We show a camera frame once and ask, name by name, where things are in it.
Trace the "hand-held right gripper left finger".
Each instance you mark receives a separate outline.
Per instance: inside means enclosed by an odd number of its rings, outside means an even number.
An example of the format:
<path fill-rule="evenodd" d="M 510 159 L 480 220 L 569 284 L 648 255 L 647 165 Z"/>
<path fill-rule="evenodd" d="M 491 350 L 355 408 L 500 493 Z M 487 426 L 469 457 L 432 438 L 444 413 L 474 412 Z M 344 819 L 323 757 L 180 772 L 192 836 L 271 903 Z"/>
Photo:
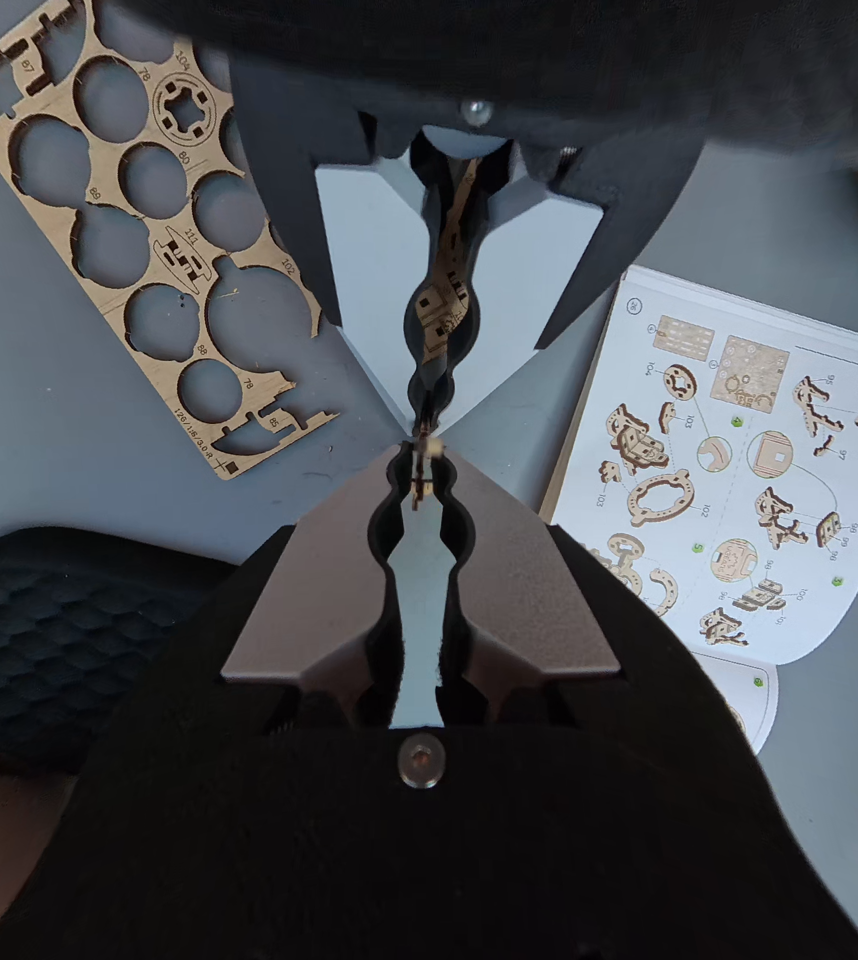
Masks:
<path fill-rule="evenodd" d="M 221 670 L 231 683 L 321 692 L 386 725 L 404 666 L 388 559 L 404 535 L 412 443 L 387 449 L 295 524 Z"/>

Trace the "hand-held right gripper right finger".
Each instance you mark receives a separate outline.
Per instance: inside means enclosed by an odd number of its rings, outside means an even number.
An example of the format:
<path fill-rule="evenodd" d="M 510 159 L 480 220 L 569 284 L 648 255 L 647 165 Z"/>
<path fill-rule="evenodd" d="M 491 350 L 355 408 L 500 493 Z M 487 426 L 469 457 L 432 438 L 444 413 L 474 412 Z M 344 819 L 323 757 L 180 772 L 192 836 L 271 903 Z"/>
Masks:
<path fill-rule="evenodd" d="M 433 461 L 447 584 L 437 707 L 446 726 L 499 718 L 519 690 L 616 677 L 618 660 L 529 507 L 454 453 Z"/>

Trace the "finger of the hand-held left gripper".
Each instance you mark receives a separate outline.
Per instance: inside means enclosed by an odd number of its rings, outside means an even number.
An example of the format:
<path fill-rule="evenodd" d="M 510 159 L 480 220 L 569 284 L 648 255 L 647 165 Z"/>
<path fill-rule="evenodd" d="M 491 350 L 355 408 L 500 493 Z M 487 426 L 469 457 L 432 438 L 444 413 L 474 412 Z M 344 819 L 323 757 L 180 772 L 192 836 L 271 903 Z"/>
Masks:
<path fill-rule="evenodd" d="M 454 369 L 455 398 L 435 432 L 452 426 L 525 366 L 602 222 L 601 209 L 533 179 L 507 142 L 480 164 L 462 219 L 478 338 Z"/>
<path fill-rule="evenodd" d="M 428 275 L 431 245 L 427 188 L 410 155 L 407 149 L 395 159 L 315 170 L 341 336 L 406 436 L 415 418 L 409 384 L 416 361 L 405 318 Z"/>

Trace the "engraved wooden model part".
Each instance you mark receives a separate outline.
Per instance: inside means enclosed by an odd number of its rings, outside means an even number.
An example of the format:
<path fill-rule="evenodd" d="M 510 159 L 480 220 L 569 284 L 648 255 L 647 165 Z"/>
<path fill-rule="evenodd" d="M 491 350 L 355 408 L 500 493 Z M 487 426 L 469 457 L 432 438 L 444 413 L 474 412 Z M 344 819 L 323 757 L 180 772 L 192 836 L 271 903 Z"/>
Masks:
<path fill-rule="evenodd" d="M 470 204 L 479 160 L 456 163 L 460 174 L 454 198 L 439 235 L 435 261 L 427 283 L 413 301 L 422 330 L 422 361 L 410 384 L 416 414 L 412 436 L 438 418 L 455 398 L 454 369 L 468 356 L 478 338 L 478 307 L 468 285 L 467 249 L 462 219 Z"/>

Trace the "small wooden part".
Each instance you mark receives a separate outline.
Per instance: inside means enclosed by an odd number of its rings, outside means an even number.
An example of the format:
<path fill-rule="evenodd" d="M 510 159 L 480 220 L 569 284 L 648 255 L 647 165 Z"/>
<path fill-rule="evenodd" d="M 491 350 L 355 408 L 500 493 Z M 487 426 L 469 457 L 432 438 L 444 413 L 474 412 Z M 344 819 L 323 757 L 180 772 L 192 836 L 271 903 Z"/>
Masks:
<path fill-rule="evenodd" d="M 421 434 L 414 445 L 411 472 L 411 510 L 417 511 L 434 493 L 434 462 L 442 455 L 444 443 L 431 434 Z"/>

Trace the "punched-out wooden parts sheet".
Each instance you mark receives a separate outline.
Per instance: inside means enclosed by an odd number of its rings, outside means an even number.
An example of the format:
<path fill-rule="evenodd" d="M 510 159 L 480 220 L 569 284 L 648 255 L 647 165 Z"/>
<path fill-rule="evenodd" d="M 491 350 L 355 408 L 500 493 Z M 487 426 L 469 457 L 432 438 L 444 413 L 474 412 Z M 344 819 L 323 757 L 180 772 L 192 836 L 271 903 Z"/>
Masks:
<path fill-rule="evenodd" d="M 83 80 L 97 66 L 121 66 L 132 73 L 145 95 L 147 117 L 132 136 L 111 140 L 83 118 Z M 280 404 L 295 383 L 278 369 L 252 371 L 221 351 L 209 327 L 209 307 L 219 283 L 217 264 L 227 260 L 240 270 L 262 268 L 286 278 L 302 295 L 311 319 L 311 337 L 322 316 L 315 295 L 302 280 L 294 259 L 276 243 L 270 220 L 240 251 L 212 242 L 197 218 L 199 188 L 214 177 L 243 183 L 243 168 L 222 146 L 222 132 L 233 108 L 232 95 L 205 77 L 193 44 L 178 36 L 162 61 L 134 60 L 99 37 L 94 2 L 44 2 L 0 38 L 0 173 L 62 260 L 75 272 L 86 295 L 123 342 L 195 448 L 221 479 L 244 474 L 285 448 L 326 426 L 338 413 L 325 411 L 300 421 Z M 85 186 L 87 210 L 124 213 L 140 224 L 147 241 L 147 264 L 134 279 L 107 282 L 87 277 L 79 242 L 83 213 L 73 204 L 56 205 L 31 196 L 16 169 L 21 147 L 34 121 L 58 121 L 85 138 L 90 173 Z M 187 179 L 182 210 L 159 218 L 135 205 L 123 189 L 123 163 L 136 150 L 157 148 L 175 158 Z M 182 306 L 195 306 L 199 331 L 186 359 L 162 359 L 136 347 L 133 305 L 137 296 L 170 289 Z M 230 372 L 241 392 L 237 412 L 209 421 L 191 413 L 184 399 L 187 371 L 216 362 Z"/>

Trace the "white assembly instruction booklet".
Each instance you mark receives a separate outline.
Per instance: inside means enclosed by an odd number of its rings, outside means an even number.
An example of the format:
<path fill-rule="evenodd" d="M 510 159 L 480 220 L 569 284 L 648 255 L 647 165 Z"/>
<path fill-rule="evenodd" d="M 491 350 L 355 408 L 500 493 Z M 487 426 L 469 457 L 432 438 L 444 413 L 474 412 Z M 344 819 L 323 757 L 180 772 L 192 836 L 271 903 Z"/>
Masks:
<path fill-rule="evenodd" d="M 858 593 L 858 332 L 632 266 L 543 500 L 751 748 Z"/>

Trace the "black honeycomb cushion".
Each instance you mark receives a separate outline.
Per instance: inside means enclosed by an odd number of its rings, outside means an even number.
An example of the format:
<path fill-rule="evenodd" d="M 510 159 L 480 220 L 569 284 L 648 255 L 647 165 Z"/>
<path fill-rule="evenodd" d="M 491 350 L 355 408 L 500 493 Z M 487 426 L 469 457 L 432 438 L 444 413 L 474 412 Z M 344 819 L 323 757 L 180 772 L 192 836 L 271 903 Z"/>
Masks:
<path fill-rule="evenodd" d="M 171 635 L 237 569 L 120 536 L 0 536 L 0 772 L 76 774 Z"/>

